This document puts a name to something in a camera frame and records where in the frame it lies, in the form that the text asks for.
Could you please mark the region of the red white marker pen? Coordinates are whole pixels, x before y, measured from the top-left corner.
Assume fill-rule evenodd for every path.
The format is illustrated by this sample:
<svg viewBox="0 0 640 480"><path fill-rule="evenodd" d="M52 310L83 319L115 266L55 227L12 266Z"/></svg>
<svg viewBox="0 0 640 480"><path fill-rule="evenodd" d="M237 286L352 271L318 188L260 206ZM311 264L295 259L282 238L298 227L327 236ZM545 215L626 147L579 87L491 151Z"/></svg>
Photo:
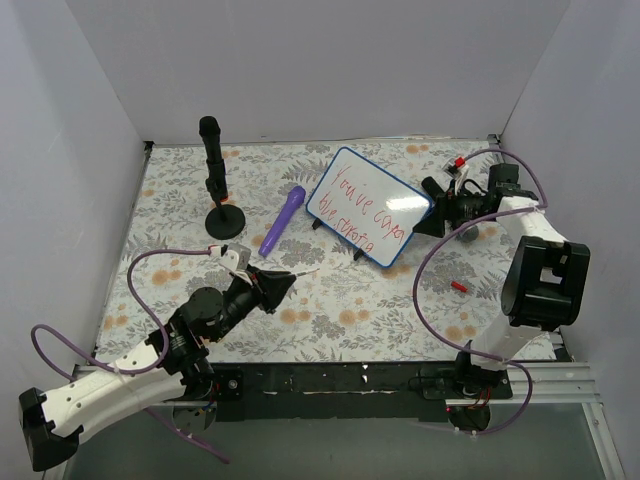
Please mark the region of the red white marker pen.
<svg viewBox="0 0 640 480"><path fill-rule="evenodd" d="M317 271L319 271L320 268L313 268L313 269L308 269L308 270L303 270L303 271L298 271L298 272L294 272L293 275L295 275L296 277L302 277L305 275L311 275L316 273Z"/></svg>

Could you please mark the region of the blue framed whiteboard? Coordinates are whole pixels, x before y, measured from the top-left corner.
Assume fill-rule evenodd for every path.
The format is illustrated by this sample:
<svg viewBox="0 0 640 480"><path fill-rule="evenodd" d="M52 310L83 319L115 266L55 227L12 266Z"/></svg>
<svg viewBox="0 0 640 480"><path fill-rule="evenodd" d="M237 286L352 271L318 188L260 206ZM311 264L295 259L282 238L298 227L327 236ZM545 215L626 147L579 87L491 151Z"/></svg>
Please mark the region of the blue framed whiteboard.
<svg viewBox="0 0 640 480"><path fill-rule="evenodd" d="M424 193L341 147L310 195L307 212L381 267L391 266L434 206Z"/></svg>

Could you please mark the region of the red marker cap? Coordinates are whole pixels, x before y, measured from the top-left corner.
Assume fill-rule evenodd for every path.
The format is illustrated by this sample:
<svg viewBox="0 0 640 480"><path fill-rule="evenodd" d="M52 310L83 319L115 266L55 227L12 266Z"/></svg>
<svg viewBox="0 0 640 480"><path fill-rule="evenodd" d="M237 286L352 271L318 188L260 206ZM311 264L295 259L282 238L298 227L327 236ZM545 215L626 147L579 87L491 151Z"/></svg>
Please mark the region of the red marker cap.
<svg viewBox="0 0 640 480"><path fill-rule="evenodd" d="M465 292L465 293L468 291L466 286L464 286L464 285L462 285L462 284L460 284L459 282L456 282L456 281L452 281L451 282L451 287L456 289L456 290L458 290L458 291Z"/></svg>

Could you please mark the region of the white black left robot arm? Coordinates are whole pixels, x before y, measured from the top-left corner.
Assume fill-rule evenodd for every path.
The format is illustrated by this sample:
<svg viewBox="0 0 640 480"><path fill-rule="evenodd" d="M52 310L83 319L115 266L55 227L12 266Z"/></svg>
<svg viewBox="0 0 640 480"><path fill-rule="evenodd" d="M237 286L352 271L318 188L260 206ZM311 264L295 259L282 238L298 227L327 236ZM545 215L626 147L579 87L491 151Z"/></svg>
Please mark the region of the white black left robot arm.
<svg viewBox="0 0 640 480"><path fill-rule="evenodd" d="M207 359L207 343L224 338L254 309L273 313L296 279L288 271L249 266L224 292L212 287L196 290L163 329L106 370L57 389L21 393L20 425L33 470L64 463L99 431L153 404L228 396L226 380Z"/></svg>

